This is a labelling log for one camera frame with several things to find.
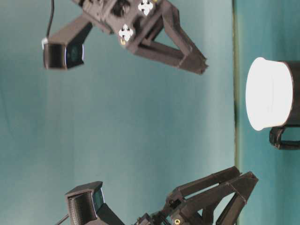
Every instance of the camera lens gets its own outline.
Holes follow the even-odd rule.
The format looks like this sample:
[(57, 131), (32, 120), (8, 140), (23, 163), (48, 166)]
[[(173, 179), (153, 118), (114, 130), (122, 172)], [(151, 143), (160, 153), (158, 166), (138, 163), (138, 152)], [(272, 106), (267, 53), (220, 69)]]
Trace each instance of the camera lens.
[(83, 64), (83, 45), (71, 44), (66, 49), (66, 65), (68, 68)]
[(81, 55), (81, 49), (78, 45), (70, 46), (67, 50), (67, 59), (71, 62), (77, 62)]

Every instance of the screw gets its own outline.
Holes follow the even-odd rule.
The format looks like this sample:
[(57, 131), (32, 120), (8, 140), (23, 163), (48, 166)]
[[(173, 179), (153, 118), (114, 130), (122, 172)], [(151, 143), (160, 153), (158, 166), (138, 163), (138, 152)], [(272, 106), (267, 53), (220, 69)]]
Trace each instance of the screw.
[(126, 45), (126, 41), (121, 38), (121, 45)]
[(176, 225), (180, 225), (181, 221), (180, 221), (180, 219), (175, 219), (174, 223), (175, 223)]

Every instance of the mug handle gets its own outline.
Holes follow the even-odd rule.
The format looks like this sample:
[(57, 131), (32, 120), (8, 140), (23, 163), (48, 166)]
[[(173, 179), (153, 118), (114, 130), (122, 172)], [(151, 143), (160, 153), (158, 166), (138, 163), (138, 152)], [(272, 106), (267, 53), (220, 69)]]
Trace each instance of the mug handle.
[(270, 143), (281, 150), (300, 150), (300, 141), (282, 141), (281, 135), (286, 127), (273, 127), (270, 131)]

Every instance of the table surface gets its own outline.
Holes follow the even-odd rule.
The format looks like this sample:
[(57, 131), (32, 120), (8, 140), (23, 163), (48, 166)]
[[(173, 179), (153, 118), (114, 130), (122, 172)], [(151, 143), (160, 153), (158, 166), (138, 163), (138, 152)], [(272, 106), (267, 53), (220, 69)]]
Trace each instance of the table surface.
[[(300, 151), (273, 148), (270, 129), (253, 130), (245, 104), (247, 74), (255, 58), (300, 59), (299, 10), (297, 0), (234, 1), (237, 163), (260, 179), (240, 217), (241, 225), (299, 223)], [(296, 140), (298, 131), (287, 130), (283, 138)]]
[[(52, 33), (81, 13), (55, 3)], [(133, 224), (177, 185), (234, 165), (232, 1), (172, 3), (208, 58), (202, 76), (131, 55), (96, 28), (84, 66), (45, 71), (50, 1), (0, 1), (1, 224), (54, 224), (64, 194), (96, 180)]]

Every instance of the black webcam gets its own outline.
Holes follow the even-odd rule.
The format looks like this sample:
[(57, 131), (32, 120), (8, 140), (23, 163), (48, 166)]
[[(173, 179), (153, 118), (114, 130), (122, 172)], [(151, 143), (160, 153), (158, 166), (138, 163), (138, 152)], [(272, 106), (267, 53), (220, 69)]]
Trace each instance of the black webcam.
[(83, 43), (92, 24), (83, 16), (43, 41), (44, 67), (69, 69), (83, 64)]
[(75, 187), (65, 198), (71, 225), (124, 225), (105, 203), (102, 182), (96, 181)]

